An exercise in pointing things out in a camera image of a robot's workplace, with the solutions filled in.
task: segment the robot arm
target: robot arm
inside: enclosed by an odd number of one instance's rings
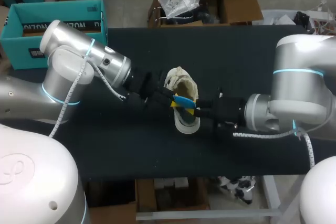
[[[158,76],[131,68],[129,58],[59,20],[54,20],[46,30],[40,49],[48,56],[48,71],[43,83],[0,77],[0,119],[19,118],[55,123],[85,61],[84,57],[93,62],[95,67],[98,66],[113,88],[123,86],[143,100],[153,98],[163,104],[172,101],[173,93],[159,85]],[[62,122],[71,117],[80,103],[82,93],[92,82],[93,75],[92,66],[86,63]]]
[[[300,127],[313,137],[335,139],[336,102],[323,78],[335,73],[336,36],[288,36],[276,48],[271,95],[253,94],[245,102],[219,90],[213,101],[197,101],[201,109],[195,115],[235,129],[286,132]]]

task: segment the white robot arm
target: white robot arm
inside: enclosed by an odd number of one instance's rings
[[[84,56],[88,56],[103,70],[107,81],[113,87],[124,85],[128,90],[137,93],[146,90],[143,84],[135,87],[128,82],[128,79],[132,82],[136,76],[132,74],[128,58],[59,21],[49,26],[41,42],[41,50],[50,56],[49,69],[43,85],[30,84],[11,77],[0,80],[0,85],[5,87],[0,89],[0,99],[4,101],[0,104],[0,109],[5,111],[5,114],[0,113],[0,118],[27,118],[27,113],[22,112],[24,108],[35,108],[42,104],[40,108],[43,109],[31,118],[55,120],[55,116],[58,115],[56,112],[62,107]],[[254,94],[247,101],[245,109],[241,100],[223,101],[234,102],[239,110],[239,116],[234,118],[237,118],[237,122],[245,120],[251,130],[283,132],[292,129],[295,124],[305,130],[319,128],[312,132],[316,133],[317,137],[335,138],[334,96],[325,86],[323,79],[324,74],[333,74],[335,70],[336,37],[289,36],[277,45],[271,96]],[[93,68],[90,65],[85,66],[84,72],[86,78],[81,79],[76,93],[70,100],[73,105],[79,102],[81,92],[93,78]],[[144,92],[140,95],[145,98],[149,94]],[[215,117],[226,120],[226,115]],[[0,146],[4,146],[0,149],[0,223],[89,223],[76,165],[61,144],[46,136],[4,126],[0,126],[0,135]],[[319,167],[320,164],[311,172],[325,173],[326,168]],[[319,199],[323,200],[326,192],[320,195]],[[16,209],[18,202],[22,207]],[[307,213],[313,211],[312,204],[303,205],[305,209],[302,213],[309,219]],[[336,216],[330,214],[328,220],[332,221],[324,223],[334,223],[335,219]]]
[[[276,48],[271,95],[253,94],[245,120],[254,131],[300,127],[315,138],[336,139],[335,96],[324,75],[336,73],[336,36],[292,35]]]

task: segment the shoe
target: shoe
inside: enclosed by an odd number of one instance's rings
[[[171,69],[164,81],[164,86],[179,96],[193,101],[198,99],[197,84],[181,67]],[[176,128],[184,134],[193,134],[200,127],[200,119],[194,117],[182,107],[173,107]]]

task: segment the plastic bag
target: plastic bag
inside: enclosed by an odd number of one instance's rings
[[[199,7],[200,0],[159,0],[167,19]]]

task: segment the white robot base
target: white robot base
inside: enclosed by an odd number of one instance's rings
[[[76,163],[44,135],[0,124],[0,223],[90,224]]]

